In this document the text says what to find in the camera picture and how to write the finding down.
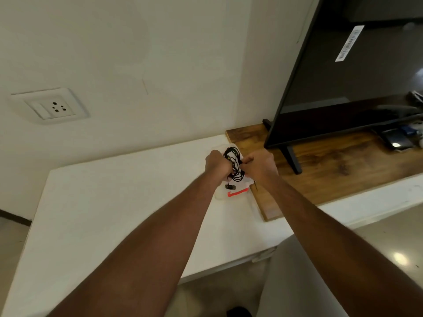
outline person's leg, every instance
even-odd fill
[[[348,316],[292,235],[270,263],[257,317]]]

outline black television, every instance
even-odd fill
[[[423,0],[320,0],[264,146],[299,174],[291,144],[421,118],[421,89]]]

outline barcode sticker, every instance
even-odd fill
[[[346,55],[351,50],[354,42],[357,40],[358,36],[360,35],[361,31],[363,30],[364,25],[356,25],[354,29],[352,29],[351,34],[349,35],[348,39],[346,40],[344,46],[341,49],[341,52],[338,54],[335,62],[344,61]]]

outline wooden shelf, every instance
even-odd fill
[[[245,156],[263,148],[267,130],[251,125],[227,130],[226,136]],[[303,173],[296,175],[279,149],[271,149],[279,175],[316,205],[423,172],[423,150],[390,151],[370,131],[334,136],[293,147]],[[251,191],[265,221],[283,217],[275,200],[261,186]]]

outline cable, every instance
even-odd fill
[[[241,161],[241,154],[239,153],[239,150],[235,147],[229,147],[225,150],[223,153],[223,156],[228,159],[232,163],[232,172],[228,176],[228,185],[227,189],[231,190],[233,187],[229,184],[229,178],[232,179],[235,182],[240,182],[245,175],[245,172],[242,171],[239,167],[240,164],[242,164]]]

